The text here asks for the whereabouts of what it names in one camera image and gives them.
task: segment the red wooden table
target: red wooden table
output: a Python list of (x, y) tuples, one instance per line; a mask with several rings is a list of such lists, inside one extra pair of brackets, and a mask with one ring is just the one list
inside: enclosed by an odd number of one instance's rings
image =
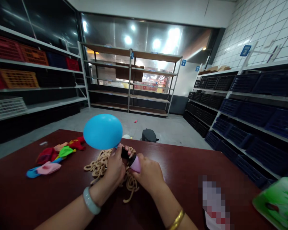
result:
[[(36, 166), (38, 154), (46, 147), (81, 135), (60, 129), (0, 159), (0, 228), (33, 229), (89, 186), (93, 178), (83, 167), (95, 160), (100, 151), (87, 144), (85, 151), (77, 151), (62, 161), (59, 171), (35, 179), (26, 177), (27, 170)], [(201, 190), (198, 188), (202, 175), (221, 187), (235, 229), (273, 228), (251, 204), (260, 190), (220, 152), (129, 139), (121, 142), (160, 163), (167, 185), (199, 229), (204, 229)], [(142, 187), (128, 204), (124, 204), (123, 199), (128, 199), (129, 195), (125, 186), (118, 188), (89, 228), (164, 228), (152, 198)]]

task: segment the blue balloon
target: blue balloon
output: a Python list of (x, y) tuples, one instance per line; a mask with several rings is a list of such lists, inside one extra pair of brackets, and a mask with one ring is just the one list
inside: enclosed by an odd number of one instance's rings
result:
[(86, 143), (95, 149), (116, 147), (123, 136), (123, 126), (119, 119), (111, 114), (99, 114), (85, 125), (83, 137)]

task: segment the floor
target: floor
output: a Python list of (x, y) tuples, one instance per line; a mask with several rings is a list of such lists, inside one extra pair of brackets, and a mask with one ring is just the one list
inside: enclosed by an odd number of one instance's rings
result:
[(0, 144), (0, 158), (58, 129), (83, 132), (86, 122), (93, 116), (102, 113), (116, 116), (123, 125), (123, 134), (130, 135), (134, 140), (140, 140), (142, 131), (148, 128), (154, 130), (157, 138), (159, 138), (158, 143), (212, 150), (198, 132), (180, 115), (169, 114), (168, 118), (165, 119), (100, 108), (84, 108), (81, 110), (81, 113), (53, 122), (16, 139)]

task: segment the woman's right hand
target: woman's right hand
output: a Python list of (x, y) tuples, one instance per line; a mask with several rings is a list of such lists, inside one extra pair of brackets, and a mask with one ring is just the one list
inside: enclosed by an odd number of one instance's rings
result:
[(129, 172), (153, 196), (165, 184), (160, 165), (158, 162), (144, 157), (141, 153), (137, 154), (137, 156), (141, 165), (141, 173), (131, 169)]

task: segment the gold bracelet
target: gold bracelet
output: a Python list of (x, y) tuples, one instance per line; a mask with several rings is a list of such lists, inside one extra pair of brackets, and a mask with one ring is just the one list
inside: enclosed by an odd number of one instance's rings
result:
[(184, 216), (185, 216), (185, 211), (182, 209), (180, 213), (178, 214), (178, 216), (176, 217), (174, 223), (172, 223), (172, 225), (169, 226), (167, 230), (175, 230), (176, 228), (178, 228)]

